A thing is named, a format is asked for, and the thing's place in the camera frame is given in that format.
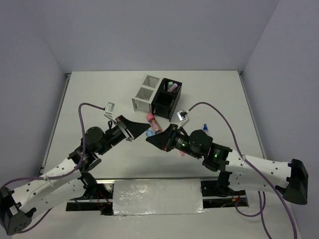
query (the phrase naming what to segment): pink object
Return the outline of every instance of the pink object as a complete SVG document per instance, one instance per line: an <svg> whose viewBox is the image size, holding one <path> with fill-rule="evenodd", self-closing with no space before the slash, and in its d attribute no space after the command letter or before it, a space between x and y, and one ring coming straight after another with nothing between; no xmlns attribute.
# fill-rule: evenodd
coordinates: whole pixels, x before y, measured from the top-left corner
<svg viewBox="0 0 319 239"><path fill-rule="evenodd" d="M167 92L173 92L177 87L178 87L178 84L174 83L174 84L167 90Z"/></svg>
<svg viewBox="0 0 319 239"><path fill-rule="evenodd" d="M146 116L146 119L148 120L148 122L150 123L152 129L153 129L153 132L154 134L158 134L158 133L161 133L162 132L162 129L159 125L159 123L156 122L155 120L155 117L153 116L153 114L149 113L147 116Z"/></svg>

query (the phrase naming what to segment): pink cap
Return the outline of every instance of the pink cap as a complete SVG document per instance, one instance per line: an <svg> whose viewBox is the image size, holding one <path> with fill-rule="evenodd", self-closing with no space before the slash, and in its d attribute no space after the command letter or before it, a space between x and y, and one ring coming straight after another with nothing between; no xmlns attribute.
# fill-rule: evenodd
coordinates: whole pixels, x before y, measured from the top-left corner
<svg viewBox="0 0 319 239"><path fill-rule="evenodd" d="M153 118L155 118L155 117L154 117L153 114L151 114L151 113L148 113L148 116L146 116L146 119L147 119L148 121L150 121L150 119L153 119Z"/></svg>

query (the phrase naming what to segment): white bracket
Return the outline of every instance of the white bracket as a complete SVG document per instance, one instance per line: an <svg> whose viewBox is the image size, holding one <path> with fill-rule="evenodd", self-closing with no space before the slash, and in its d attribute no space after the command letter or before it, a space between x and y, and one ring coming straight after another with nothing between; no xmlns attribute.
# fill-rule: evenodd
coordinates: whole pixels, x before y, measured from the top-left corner
<svg viewBox="0 0 319 239"><path fill-rule="evenodd" d="M111 120L113 123L116 123L116 120L113 118L115 104L108 102L108 105L105 107L104 116Z"/></svg>

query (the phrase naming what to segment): red wire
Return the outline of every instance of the red wire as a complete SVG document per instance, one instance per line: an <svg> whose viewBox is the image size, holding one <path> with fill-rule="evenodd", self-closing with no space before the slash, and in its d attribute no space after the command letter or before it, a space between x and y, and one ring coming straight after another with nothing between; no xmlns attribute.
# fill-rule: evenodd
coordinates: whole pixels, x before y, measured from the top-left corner
<svg viewBox="0 0 319 239"><path fill-rule="evenodd" d="M109 202L109 200L108 200L106 197L104 197L104 195L102 194L102 192L101 192L101 191L99 191L99 192L101 193L102 197L108 202L108 204L111 204L111 203Z"/></svg>

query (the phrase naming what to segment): test tube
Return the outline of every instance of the test tube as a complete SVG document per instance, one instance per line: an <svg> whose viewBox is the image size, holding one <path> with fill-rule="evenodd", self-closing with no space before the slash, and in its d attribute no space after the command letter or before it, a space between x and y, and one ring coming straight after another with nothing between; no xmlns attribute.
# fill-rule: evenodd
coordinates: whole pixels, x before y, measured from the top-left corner
<svg viewBox="0 0 319 239"><path fill-rule="evenodd" d="M154 131L154 134L158 134L158 133L162 132L162 129L161 129L160 125L156 122L155 117L153 116L153 114L149 113L146 116L146 119L150 123L150 125L151 125L151 127L152 127L152 129Z"/></svg>

